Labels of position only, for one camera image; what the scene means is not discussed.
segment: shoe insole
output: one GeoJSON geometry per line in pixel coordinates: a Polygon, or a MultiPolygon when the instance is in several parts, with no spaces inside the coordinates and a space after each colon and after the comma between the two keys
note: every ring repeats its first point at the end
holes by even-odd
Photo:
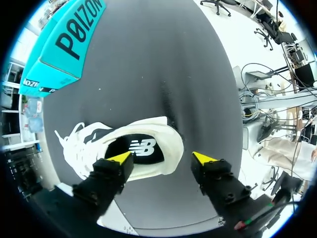
{"type": "MultiPolygon", "coordinates": [[[[96,129],[84,139],[84,143],[89,141],[93,143],[112,131],[114,129],[96,129]]],[[[117,138],[109,145],[105,158],[111,158],[127,151],[135,153],[135,164],[150,165],[164,161],[163,153],[155,139],[145,134],[131,134],[117,138]]]]}

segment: office chair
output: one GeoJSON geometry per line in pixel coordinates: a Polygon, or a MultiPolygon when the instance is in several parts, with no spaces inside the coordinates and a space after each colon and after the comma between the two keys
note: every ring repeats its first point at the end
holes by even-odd
{"type": "Polygon", "coordinates": [[[221,3],[224,2],[228,5],[236,5],[237,3],[234,0],[204,0],[200,2],[200,5],[203,5],[203,2],[209,2],[209,3],[213,3],[216,7],[217,7],[217,15],[220,15],[219,13],[219,7],[225,9],[229,14],[228,16],[231,16],[230,11],[228,11],[228,9],[221,3]]]}
{"type": "Polygon", "coordinates": [[[272,47],[272,44],[270,42],[270,38],[273,39],[275,41],[275,43],[277,43],[278,45],[282,44],[283,42],[286,42],[289,44],[294,44],[295,40],[297,39],[293,33],[291,35],[287,32],[279,31],[278,25],[273,20],[269,23],[267,23],[266,21],[263,21],[262,25],[263,25],[264,29],[267,31],[267,35],[259,28],[256,29],[254,34],[262,35],[266,41],[266,44],[264,45],[264,47],[267,47],[267,45],[270,44],[271,51],[273,50],[273,47],[272,47]]]}

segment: shoelace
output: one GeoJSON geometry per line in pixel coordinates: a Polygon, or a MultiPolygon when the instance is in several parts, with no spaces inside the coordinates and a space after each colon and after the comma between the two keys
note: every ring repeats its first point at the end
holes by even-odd
{"type": "Polygon", "coordinates": [[[85,124],[81,122],[75,125],[70,135],[66,136],[64,139],[56,130],[54,132],[64,149],[63,153],[65,161],[74,169],[81,179],[85,179],[89,175],[89,171],[86,169],[87,166],[84,163],[84,158],[88,156],[87,150],[85,150],[86,144],[74,138],[75,133],[80,126],[85,127],[85,124]]]}

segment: shelf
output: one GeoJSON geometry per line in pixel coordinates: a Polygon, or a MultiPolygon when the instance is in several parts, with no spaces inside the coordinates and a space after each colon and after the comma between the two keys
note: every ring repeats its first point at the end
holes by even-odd
{"type": "MultiPolygon", "coordinates": [[[[8,78],[11,72],[15,73],[15,79],[18,77],[19,73],[24,69],[24,66],[19,65],[17,63],[13,63],[10,62],[8,65],[8,72],[5,76],[5,78],[3,79],[4,82],[2,82],[3,86],[7,86],[7,87],[11,87],[12,92],[15,89],[19,89],[20,88],[20,84],[19,83],[14,83],[14,82],[8,82],[8,78]]],[[[31,133],[29,130],[29,127],[26,126],[28,125],[29,119],[26,117],[26,115],[24,115],[24,108],[25,105],[22,102],[22,98],[23,95],[19,94],[16,95],[18,96],[18,98],[16,98],[16,100],[18,99],[18,110],[2,110],[2,113],[18,113],[18,119],[19,119],[19,130],[20,133],[15,133],[15,134],[7,134],[2,136],[3,138],[9,138],[9,137],[13,137],[13,136],[19,136],[21,143],[15,143],[15,144],[9,144],[9,145],[5,145],[2,147],[3,150],[7,150],[7,149],[17,149],[20,147],[24,147],[27,145],[32,145],[35,143],[39,143],[40,141],[37,140],[36,134],[35,133],[31,133]]]]}

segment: gray table surface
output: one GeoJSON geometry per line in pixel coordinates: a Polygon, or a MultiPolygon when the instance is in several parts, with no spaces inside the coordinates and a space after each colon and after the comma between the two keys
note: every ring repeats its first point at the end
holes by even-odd
{"type": "Polygon", "coordinates": [[[184,138],[177,170],[126,184],[116,202],[137,229],[201,223],[216,216],[190,171],[192,151],[223,158],[238,176],[242,121],[235,79],[216,32],[192,0],[106,0],[83,77],[44,100],[50,155],[61,180],[80,179],[54,130],[78,122],[121,127],[168,116],[184,138]]]}

